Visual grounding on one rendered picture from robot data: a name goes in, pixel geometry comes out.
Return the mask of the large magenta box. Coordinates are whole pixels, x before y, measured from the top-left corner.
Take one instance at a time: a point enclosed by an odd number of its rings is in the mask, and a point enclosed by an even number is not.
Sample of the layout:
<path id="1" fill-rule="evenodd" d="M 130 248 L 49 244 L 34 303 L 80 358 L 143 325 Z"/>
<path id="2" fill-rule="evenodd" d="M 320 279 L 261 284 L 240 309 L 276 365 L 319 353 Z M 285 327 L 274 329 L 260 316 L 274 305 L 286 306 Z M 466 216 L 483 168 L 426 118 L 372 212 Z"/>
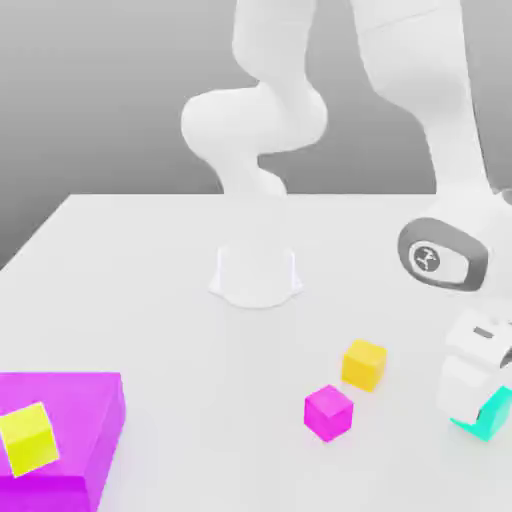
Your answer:
<path id="1" fill-rule="evenodd" d="M 0 373 L 0 416 L 36 402 L 60 458 L 14 478 L 0 439 L 0 512 L 98 512 L 126 416 L 120 374 Z"/>

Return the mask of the small orange cube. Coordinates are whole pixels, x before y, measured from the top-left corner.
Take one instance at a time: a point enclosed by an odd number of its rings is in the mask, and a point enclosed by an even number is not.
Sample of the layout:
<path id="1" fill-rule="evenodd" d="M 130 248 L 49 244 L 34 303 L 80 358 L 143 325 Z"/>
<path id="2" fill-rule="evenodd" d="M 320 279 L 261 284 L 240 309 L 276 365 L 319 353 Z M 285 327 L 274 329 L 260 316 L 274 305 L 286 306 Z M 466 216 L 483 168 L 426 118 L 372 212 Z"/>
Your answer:
<path id="1" fill-rule="evenodd" d="M 356 339 L 343 355 L 341 380 L 372 392 L 382 378 L 386 362 L 386 348 Z"/>

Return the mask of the small turquoise cube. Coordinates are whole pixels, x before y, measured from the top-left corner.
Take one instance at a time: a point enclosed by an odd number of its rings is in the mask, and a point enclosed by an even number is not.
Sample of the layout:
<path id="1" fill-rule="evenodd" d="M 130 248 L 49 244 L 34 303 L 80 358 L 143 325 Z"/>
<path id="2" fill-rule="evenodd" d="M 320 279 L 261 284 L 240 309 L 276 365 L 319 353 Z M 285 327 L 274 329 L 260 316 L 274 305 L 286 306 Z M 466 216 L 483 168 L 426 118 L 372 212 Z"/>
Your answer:
<path id="1" fill-rule="evenodd" d="M 451 422 L 476 438 L 488 442 L 506 423 L 511 408 L 512 389 L 502 386 L 482 406 L 473 424 L 456 419 L 451 419 Z"/>

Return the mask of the small yellow cube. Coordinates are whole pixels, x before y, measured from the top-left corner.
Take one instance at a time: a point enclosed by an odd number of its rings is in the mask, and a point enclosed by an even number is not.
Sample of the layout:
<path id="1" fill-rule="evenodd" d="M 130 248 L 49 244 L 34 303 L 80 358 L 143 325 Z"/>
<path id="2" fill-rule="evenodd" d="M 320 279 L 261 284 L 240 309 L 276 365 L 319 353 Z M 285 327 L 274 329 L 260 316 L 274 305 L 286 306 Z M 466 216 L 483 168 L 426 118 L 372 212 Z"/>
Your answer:
<path id="1" fill-rule="evenodd" d="M 42 402 L 0 416 L 0 439 L 14 478 L 60 458 L 53 427 Z"/>

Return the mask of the small magenta cube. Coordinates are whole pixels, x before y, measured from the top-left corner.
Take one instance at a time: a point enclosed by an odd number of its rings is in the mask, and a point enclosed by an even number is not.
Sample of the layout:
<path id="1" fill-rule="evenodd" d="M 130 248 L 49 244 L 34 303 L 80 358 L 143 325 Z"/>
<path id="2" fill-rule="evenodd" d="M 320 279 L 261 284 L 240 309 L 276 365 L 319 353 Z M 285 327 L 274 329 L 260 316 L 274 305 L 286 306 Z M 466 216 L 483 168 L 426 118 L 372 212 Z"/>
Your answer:
<path id="1" fill-rule="evenodd" d="M 322 441 L 330 442 L 352 426 L 354 403 L 332 385 L 327 385 L 304 401 L 304 424 Z"/>

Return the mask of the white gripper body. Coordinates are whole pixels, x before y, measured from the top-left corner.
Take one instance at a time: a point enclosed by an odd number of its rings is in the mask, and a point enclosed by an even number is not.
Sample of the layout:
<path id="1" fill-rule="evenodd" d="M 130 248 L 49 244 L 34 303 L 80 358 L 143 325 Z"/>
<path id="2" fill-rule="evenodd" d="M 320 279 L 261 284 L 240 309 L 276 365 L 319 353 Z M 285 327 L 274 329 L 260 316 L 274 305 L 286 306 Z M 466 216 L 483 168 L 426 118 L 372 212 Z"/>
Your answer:
<path id="1" fill-rule="evenodd" d="M 450 355 L 441 366 L 436 404 L 449 418 L 474 424 L 482 406 L 501 385 L 498 374 Z"/>

